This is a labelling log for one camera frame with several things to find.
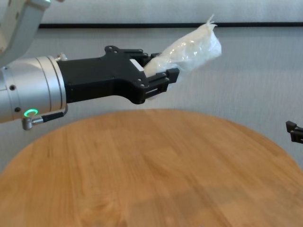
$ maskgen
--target black object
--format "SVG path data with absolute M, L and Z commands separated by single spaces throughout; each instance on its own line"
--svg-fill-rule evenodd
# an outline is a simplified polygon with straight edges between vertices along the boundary
M 122 96 L 134 104 L 142 104 L 177 81 L 179 69 L 146 77 L 142 67 L 158 54 L 149 56 L 141 49 L 122 50 L 115 46 L 107 46 L 105 52 L 100 58 L 58 62 L 67 103 Z M 136 66 L 131 59 L 140 65 Z
M 64 113 L 63 112 L 45 115 L 45 116 L 42 116 L 42 119 L 43 119 L 43 122 L 45 123 L 45 122 L 49 122 L 49 121 L 58 119 L 60 117 L 64 117 Z
M 44 29 L 67 28 L 197 28 L 203 23 L 151 23 L 151 24 L 40 24 Z M 302 27 L 303 22 L 218 22 L 218 27 Z
M 297 124 L 291 121 L 287 121 L 286 129 L 290 133 L 292 142 L 303 143 L 303 128 L 298 127 Z

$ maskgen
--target white wall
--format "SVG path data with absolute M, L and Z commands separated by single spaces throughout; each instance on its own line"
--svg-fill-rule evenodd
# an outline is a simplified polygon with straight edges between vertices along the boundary
M 0 17 L 9 0 L 0 1 Z M 51 1 L 43 23 L 302 22 L 302 0 Z
M 106 45 L 160 52 L 192 29 L 40 30 L 25 57 L 65 52 L 70 59 L 104 54 Z M 121 97 L 71 104 L 62 119 L 30 132 L 21 122 L 0 124 L 0 169 L 26 144 L 88 116 L 135 108 L 176 108 L 220 116 L 275 141 L 303 167 L 303 145 L 291 143 L 285 122 L 303 125 L 302 28 L 217 28 L 223 56 L 186 75 L 174 89 L 144 105 Z

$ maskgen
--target black wall trim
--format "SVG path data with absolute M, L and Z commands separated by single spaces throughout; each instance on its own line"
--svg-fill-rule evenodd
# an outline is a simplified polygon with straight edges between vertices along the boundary
M 215 23 L 218 27 L 302 27 L 303 22 Z M 41 24 L 39 28 L 196 28 L 201 23 L 164 24 Z

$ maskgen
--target wooden table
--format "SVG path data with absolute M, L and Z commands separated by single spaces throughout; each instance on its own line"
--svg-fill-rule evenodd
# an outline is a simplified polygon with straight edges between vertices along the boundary
M 302 227 L 276 144 L 199 113 L 112 113 L 30 144 L 0 177 L 1 227 Z

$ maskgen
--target gray wall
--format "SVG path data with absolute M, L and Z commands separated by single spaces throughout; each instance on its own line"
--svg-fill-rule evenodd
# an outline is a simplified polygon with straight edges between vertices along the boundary
M 70 59 L 104 54 L 106 45 L 160 52 L 192 29 L 40 30 L 24 57 L 65 52 Z M 89 116 L 135 108 L 198 111 L 246 125 L 275 141 L 303 167 L 303 145 L 291 143 L 285 121 L 303 125 L 303 30 L 301 28 L 217 28 L 223 55 L 153 101 L 136 106 L 121 97 L 71 104 L 66 117 L 21 129 L 0 124 L 0 170 L 28 143 L 64 124 Z

